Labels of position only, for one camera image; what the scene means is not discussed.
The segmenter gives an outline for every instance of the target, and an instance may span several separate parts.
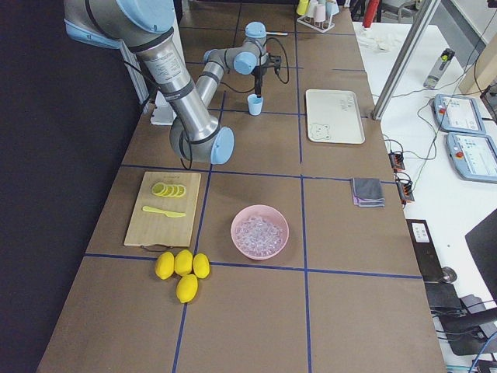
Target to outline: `pink bowl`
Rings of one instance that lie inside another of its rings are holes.
[[[271,223],[273,223],[275,226],[277,226],[282,230],[281,238],[283,239],[283,243],[281,244],[281,247],[276,248],[269,255],[253,256],[250,253],[244,251],[244,248],[240,246],[237,242],[235,229],[242,221],[245,221],[252,216],[260,216],[261,218],[270,221]],[[264,260],[275,256],[277,253],[283,250],[283,248],[287,244],[288,235],[289,235],[289,229],[285,217],[277,209],[270,206],[266,206],[264,204],[254,204],[252,206],[244,208],[243,210],[237,213],[237,215],[233,219],[233,222],[231,223],[231,240],[235,244],[236,248],[240,251],[240,253],[254,260]]]

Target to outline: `small blue cup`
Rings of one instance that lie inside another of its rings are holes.
[[[262,103],[264,102],[263,97],[257,97],[255,93],[247,97],[248,102],[248,112],[250,115],[259,115],[262,111]]]

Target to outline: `robotic arm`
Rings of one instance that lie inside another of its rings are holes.
[[[250,23],[241,47],[208,51],[197,84],[172,42],[172,0],[64,0],[66,31],[74,40],[118,49],[122,40],[148,67],[161,92],[178,115],[169,140],[182,159],[226,163],[235,146],[233,131],[221,127],[207,107],[227,69],[255,76],[261,94],[262,76],[271,57],[266,29]]]

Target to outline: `folded towel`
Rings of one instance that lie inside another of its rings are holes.
[[[353,203],[359,207],[384,207],[385,199],[379,179],[352,178]]]

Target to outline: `blue joint cap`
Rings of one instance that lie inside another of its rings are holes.
[[[216,135],[216,139],[210,150],[210,163],[213,165],[222,165],[226,163],[233,149],[235,148],[235,136],[231,128],[222,127]]]
[[[149,33],[165,33],[176,17],[173,0],[116,0],[124,15]]]
[[[108,37],[94,33],[91,30],[83,29],[82,27],[76,26],[74,23],[71,23],[66,19],[64,22],[65,31],[73,40],[101,48],[119,49],[121,46],[121,42],[119,40],[109,39]]]
[[[235,70],[242,75],[248,75],[257,66],[257,57],[250,52],[238,53],[233,61]]]
[[[207,61],[209,61],[209,56],[212,52],[214,52],[215,49],[211,49],[210,51],[207,51],[203,54],[203,63],[206,64]]]
[[[246,37],[266,37],[266,27],[261,22],[250,22],[245,28]]]

